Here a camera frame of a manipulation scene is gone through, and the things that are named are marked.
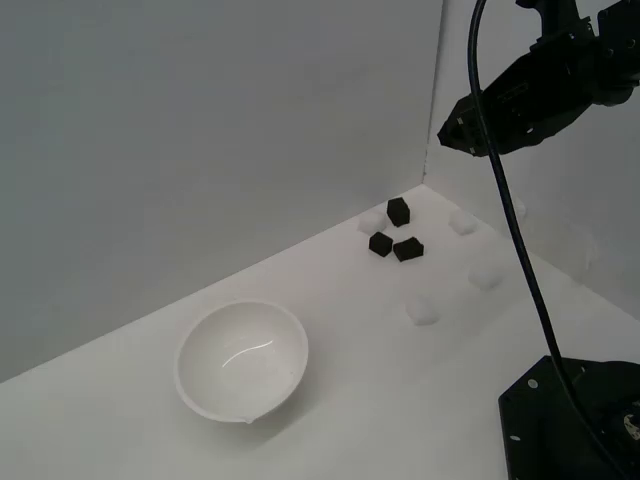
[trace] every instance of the white table surface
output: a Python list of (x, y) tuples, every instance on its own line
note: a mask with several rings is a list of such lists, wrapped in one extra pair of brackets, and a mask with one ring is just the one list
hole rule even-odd
[[(0, 385), (0, 477), (60, 479), (501, 479), (498, 396), (546, 353), (510, 243), (486, 225), (448, 227), (455, 205), (405, 195), (420, 260), (367, 250), (352, 219)], [(508, 263), (483, 293), (470, 265)], [(534, 259), (567, 356), (640, 362), (640, 323)], [(404, 300), (442, 313), (414, 326)], [(309, 366), (281, 409), (251, 425), (198, 417), (171, 366), (192, 322), (239, 297), (303, 323)]]

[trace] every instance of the white wall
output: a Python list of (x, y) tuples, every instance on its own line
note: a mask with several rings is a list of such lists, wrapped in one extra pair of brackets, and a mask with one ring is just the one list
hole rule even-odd
[(0, 380), (419, 184), (440, 13), (4, 2)]
[[(582, 16), (613, 1), (582, 0)], [(445, 0), (425, 183), (495, 226), (502, 225), (488, 160), (439, 146), (436, 133), (469, 93), (466, 42), (473, 0)], [(486, 86), (540, 36), (535, 11), (513, 0), (489, 2), (480, 33)], [(592, 107), (542, 145), (504, 157), (516, 195), (528, 207), (530, 247), (640, 318), (640, 92), (615, 108)], [(592, 252), (597, 258), (585, 268)]]

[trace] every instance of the black block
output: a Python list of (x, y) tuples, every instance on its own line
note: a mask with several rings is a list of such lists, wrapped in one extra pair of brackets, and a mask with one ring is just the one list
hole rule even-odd
[(424, 245), (416, 237), (411, 237), (404, 242), (396, 243), (393, 246), (393, 253), (396, 254), (398, 260), (404, 262), (412, 258), (418, 258), (424, 255)]
[(404, 198), (393, 198), (387, 203), (387, 216), (391, 223), (396, 227), (401, 227), (409, 223), (411, 219), (411, 210)]
[(384, 233), (374, 233), (369, 239), (369, 250), (377, 253), (381, 257), (386, 257), (391, 253), (393, 240)]

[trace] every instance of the black metal bracket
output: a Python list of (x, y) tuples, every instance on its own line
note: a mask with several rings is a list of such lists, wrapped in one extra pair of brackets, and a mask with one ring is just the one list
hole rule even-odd
[(543, 37), (555, 35), (580, 21), (575, 0), (516, 0), (516, 4), (538, 11)]

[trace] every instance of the bowl rim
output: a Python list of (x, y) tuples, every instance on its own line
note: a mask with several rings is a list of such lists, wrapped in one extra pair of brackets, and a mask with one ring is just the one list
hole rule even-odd
[[(276, 310), (280, 311), (280, 313), (282, 313), (285, 317), (287, 317), (291, 321), (291, 323), (294, 326), (294, 328), (296, 328), (296, 330), (300, 334), (300, 338), (302, 339), (302, 347), (303, 347), (302, 368), (299, 370), (299, 373), (296, 375), (296, 377), (294, 378), (294, 380), (291, 383), (291, 385), (289, 386), (289, 388), (287, 390), (285, 390), (277, 398), (277, 400), (275, 402), (273, 402), (272, 405), (269, 405), (263, 412), (259, 413), (258, 415), (256, 415), (253, 418), (249, 418), (249, 417), (226, 417), (226, 416), (218, 415), (218, 414), (215, 414), (215, 413), (210, 412), (208, 410), (205, 410), (204, 408), (200, 407), (189, 396), (189, 394), (185, 391), (185, 389), (184, 389), (184, 387), (182, 385), (182, 380), (180, 379), (180, 358), (182, 357), (182, 351), (183, 351), (183, 349), (184, 349), (184, 347), (185, 347), (185, 345), (187, 343), (187, 340), (189, 340), (189, 338), (191, 337), (191, 334), (195, 331), (196, 328), (198, 328), (198, 326), (200, 326), (200, 324), (202, 322), (204, 322), (209, 317), (215, 315), (216, 313), (220, 312), (221, 310), (224, 310), (225, 308), (232, 307), (234, 305), (240, 305), (240, 304), (263, 305), (263, 306), (267, 306), (267, 307), (270, 307), (270, 308), (275, 308)], [(176, 390), (178, 391), (178, 395), (180, 396), (182, 401), (191, 410), (193, 410), (198, 415), (200, 415), (200, 416), (202, 416), (204, 418), (208, 418), (209, 420), (215, 420), (215, 421), (218, 421), (218, 422), (225, 422), (225, 423), (251, 423), (254, 420), (256, 420), (256, 419), (266, 415), (267, 413), (275, 410), (276, 408), (278, 408), (282, 403), (284, 403), (284, 401), (287, 398), (289, 398), (289, 396), (291, 396), (293, 391), (298, 387), (298, 385), (300, 384), (300, 381), (302, 380), (302, 376), (304, 375), (304, 372), (305, 372), (305, 370), (307, 368), (308, 359), (309, 359), (309, 340), (307, 338), (307, 333), (305, 332), (304, 327), (300, 323), (300, 320), (298, 319), (298, 317), (296, 317), (293, 313), (291, 313), (288, 309), (286, 309), (282, 305), (279, 305), (279, 304), (271, 302), (271, 301), (253, 299), (253, 298), (236, 299), (236, 300), (233, 300), (231, 302), (224, 303), (224, 304), (214, 308), (210, 312), (206, 313), (205, 315), (199, 317), (187, 329), (185, 335), (183, 336), (182, 340), (178, 344), (178, 349), (176, 350), (176, 353), (175, 353), (175, 356), (174, 356), (174, 361), (173, 361), (173, 381), (174, 381)]]

